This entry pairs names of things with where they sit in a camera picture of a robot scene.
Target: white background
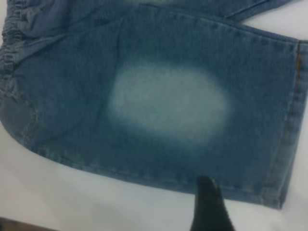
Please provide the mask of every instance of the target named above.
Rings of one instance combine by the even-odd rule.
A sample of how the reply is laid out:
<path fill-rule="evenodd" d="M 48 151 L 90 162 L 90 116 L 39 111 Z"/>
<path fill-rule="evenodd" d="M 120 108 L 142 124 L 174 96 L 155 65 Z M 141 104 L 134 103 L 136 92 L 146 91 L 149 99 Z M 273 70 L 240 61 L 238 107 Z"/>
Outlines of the white background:
<path fill-rule="evenodd" d="M 1 28 L 5 15 L 6 1 L 0 0 Z M 308 39 L 308 0 L 245 23 Z M 306 110 L 283 210 L 226 201 L 237 231 L 308 230 L 307 140 Z M 193 206 L 193 195 L 129 184 L 44 159 L 21 147 L 0 124 L 0 217 L 61 231 L 188 231 Z"/>

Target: waistband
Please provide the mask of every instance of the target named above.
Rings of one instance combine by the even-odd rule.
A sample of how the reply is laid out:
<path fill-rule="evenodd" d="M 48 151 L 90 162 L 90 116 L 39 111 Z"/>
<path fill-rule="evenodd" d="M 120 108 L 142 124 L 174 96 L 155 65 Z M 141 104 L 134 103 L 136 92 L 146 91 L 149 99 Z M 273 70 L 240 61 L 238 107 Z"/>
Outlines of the waistband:
<path fill-rule="evenodd" d="M 22 9 L 26 0 L 7 0 L 7 16 L 2 32 L 3 44 L 0 48 L 0 97 L 7 92 L 7 82 L 14 71 L 14 44 L 24 39 L 18 29 L 18 22 L 22 20 Z"/>

